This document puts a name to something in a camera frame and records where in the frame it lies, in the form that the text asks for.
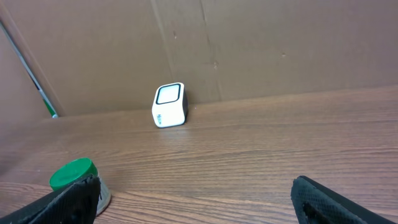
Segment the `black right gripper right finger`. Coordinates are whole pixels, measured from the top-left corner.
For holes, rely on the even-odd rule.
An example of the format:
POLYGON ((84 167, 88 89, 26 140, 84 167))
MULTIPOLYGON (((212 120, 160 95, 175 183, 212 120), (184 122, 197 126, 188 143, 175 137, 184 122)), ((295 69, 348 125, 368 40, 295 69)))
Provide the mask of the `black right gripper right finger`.
POLYGON ((394 224, 304 175, 290 197, 300 224, 394 224))

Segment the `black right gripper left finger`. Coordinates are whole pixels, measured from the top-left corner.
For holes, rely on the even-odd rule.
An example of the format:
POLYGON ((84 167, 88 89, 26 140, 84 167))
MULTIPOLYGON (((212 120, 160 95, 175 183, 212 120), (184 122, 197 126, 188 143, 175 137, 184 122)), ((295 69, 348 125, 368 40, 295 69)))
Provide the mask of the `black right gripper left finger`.
POLYGON ((1 218, 1 224, 93 224, 101 190, 89 174, 1 218))

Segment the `green lid jar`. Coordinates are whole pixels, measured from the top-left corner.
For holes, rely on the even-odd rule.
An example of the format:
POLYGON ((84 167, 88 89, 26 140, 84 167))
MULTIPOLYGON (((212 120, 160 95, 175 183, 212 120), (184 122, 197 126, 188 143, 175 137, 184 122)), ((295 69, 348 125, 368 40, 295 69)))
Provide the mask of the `green lid jar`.
POLYGON ((96 211, 96 216, 98 216, 108 207, 111 201, 111 192, 106 186, 104 180, 101 178, 94 162, 90 158, 82 157, 65 164, 51 176, 49 185, 52 190, 56 191, 88 174, 97 176, 101 184, 101 191, 96 211))

